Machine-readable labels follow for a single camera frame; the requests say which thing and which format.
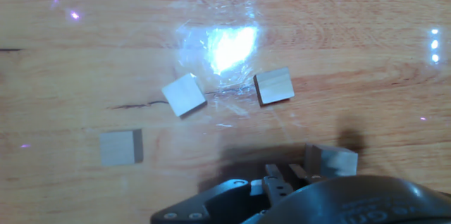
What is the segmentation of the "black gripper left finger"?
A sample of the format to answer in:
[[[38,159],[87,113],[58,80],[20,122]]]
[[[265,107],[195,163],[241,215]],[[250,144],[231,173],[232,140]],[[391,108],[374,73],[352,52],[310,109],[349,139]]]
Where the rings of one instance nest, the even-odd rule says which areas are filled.
[[[231,179],[154,213],[151,224],[257,223],[293,192],[275,164],[251,182]]]

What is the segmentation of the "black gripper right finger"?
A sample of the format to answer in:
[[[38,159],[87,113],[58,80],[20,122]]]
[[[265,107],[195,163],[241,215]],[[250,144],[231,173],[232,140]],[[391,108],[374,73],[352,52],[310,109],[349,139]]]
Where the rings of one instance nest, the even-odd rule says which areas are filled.
[[[321,182],[323,180],[321,175],[309,174],[299,164],[289,164],[288,166],[293,173],[293,177],[289,179],[289,183],[293,187],[306,187],[307,185]]]

